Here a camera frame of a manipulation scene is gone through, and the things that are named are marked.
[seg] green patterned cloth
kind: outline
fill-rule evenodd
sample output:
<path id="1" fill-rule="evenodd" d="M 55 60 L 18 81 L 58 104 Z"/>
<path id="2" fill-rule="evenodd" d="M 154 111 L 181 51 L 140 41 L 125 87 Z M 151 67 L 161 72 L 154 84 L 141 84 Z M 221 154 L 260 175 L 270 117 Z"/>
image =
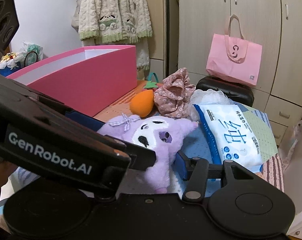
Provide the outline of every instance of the green patterned cloth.
<path id="1" fill-rule="evenodd" d="M 259 141 L 260 152 L 262 156 L 262 161 L 265 162 L 272 156 L 278 153 L 278 148 L 276 146 L 272 130 L 258 118 L 255 114 L 251 112 L 254 108 L 245 106 L 249 111 L 243 112 L 244 117 L 249 123 L 254 135 Z"/>

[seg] plush toy ear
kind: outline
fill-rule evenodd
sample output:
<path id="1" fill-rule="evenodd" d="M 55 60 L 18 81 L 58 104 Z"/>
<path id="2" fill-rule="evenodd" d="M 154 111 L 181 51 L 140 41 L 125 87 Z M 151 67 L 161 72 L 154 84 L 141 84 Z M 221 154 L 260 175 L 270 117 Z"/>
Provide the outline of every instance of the plush toy ear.
<path id="1" fill-rule="evenodd" d="M 192 122 L 189 119 L 181 118 L 176 120 L 181 126 L 181 131 L 183 132 L 183 137 L 186 137 L 189 133 L 198 128 L 197 122 Z"/>

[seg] pink tote bag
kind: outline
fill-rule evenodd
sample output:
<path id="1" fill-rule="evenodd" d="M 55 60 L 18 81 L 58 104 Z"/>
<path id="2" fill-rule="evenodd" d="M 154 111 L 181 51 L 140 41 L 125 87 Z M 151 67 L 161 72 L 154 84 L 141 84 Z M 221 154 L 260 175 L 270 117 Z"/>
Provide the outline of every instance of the pink tote bag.
<path id="1" fill-rule="evenodd" d="M 244 39 L 230 37 L 231 21 L 236 15 L 229 17 L 225 35 L 214 34 L 207 61 L 207 71 L 210 75 L 229 82 L 256 85 L 260 70 L 262 46 Z"/>

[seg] black suitcase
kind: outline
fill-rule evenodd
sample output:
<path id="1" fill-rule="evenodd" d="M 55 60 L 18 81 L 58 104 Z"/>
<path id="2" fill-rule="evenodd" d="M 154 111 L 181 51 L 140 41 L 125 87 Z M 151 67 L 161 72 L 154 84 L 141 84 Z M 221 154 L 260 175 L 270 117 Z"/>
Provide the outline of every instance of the black suitcase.
<path id="1" fill-rule="evenodd" d="M 212 89 L 214 91 L 221 90 L 228 98 L 235 102 L 252 107 L 254 95 L 246 85 L 231 83 L 217 77 L 206 76 L 202 78 L 196 85 L 196 89 L 206 91 Z"/>

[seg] plush toy eye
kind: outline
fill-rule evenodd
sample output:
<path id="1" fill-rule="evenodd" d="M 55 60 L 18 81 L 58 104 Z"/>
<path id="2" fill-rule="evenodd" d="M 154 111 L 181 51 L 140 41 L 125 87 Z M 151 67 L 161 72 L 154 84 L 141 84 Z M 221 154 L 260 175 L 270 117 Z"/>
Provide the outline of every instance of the plush toy eye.
<path id="1" fill-rule="evenodd" d="M 168 132 L 159 132 L 159 138 L 165 143 L 172 142 L 172 136 Z"/>
<path id="2" fill-rule="evenodd" d="M 142 143 L 145 147 L 147 147 L 147 145 L 149 145 L 149 142 L 148 142 L 147 138 L 144 137 L 144 136 L 139 136 L 138 141 L 140 143 Z"/>

